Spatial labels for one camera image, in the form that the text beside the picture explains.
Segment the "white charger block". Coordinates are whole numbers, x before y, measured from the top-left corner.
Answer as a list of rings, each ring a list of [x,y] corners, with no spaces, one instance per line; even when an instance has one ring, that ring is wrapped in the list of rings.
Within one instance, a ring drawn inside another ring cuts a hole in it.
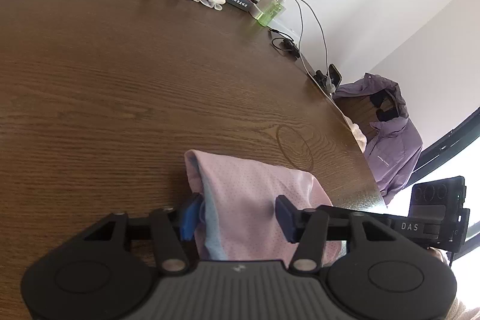
[[[252,3],[249,13],[255,19],[258,20],[277,0],[259,0],[257,3]]]

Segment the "green hand sanitizer bottle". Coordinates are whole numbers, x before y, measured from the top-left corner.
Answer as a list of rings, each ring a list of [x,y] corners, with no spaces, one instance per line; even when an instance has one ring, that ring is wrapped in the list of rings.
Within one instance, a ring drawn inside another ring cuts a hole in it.
[[[284,3],[286,0],[277,0],[277,2],[272,5],[264,14],[257,20],[257,22],[263,26],[267,27],[278,15],[281,15],[285,11]]]

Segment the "purple jacket on chair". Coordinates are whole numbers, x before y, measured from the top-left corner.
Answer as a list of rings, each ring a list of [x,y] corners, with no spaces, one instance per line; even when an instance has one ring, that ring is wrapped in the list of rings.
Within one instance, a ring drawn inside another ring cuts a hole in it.
[[[389,204],[403,190],[422,153],[423,141],[411,121],[400,85],[380,75],[340,85],[335,99],[367,97],[377,119],[369,126],[375,134],[367,141],[364,157],[383,200]]]

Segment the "black phone on stand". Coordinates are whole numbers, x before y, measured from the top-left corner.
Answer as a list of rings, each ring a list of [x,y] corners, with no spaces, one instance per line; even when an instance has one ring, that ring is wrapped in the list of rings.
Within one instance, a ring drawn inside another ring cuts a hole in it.
[[[331,83],[337,88],[342,82],[342,75],[333,63],[330,63],[328,73]]]

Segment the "pink blue purple mesh garment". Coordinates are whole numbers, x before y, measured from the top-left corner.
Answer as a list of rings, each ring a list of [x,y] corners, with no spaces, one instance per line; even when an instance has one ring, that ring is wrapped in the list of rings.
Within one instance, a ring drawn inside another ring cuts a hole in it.
[[[185,153],[185,168],[191,191],[203,196],[195,241],[204,260],[289,264],[297,246],[277,222],[276,198],[286,196],[299,210],[332,204],[306,171],[194,149]]]

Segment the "black box with white text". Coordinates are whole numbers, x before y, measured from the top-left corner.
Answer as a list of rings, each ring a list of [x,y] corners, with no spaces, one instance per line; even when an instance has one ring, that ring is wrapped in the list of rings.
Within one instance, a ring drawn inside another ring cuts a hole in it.
[[[250,0],[225,0],[231,6],[237,7],[240,10],[248,12],[251,9],[252,2]]]

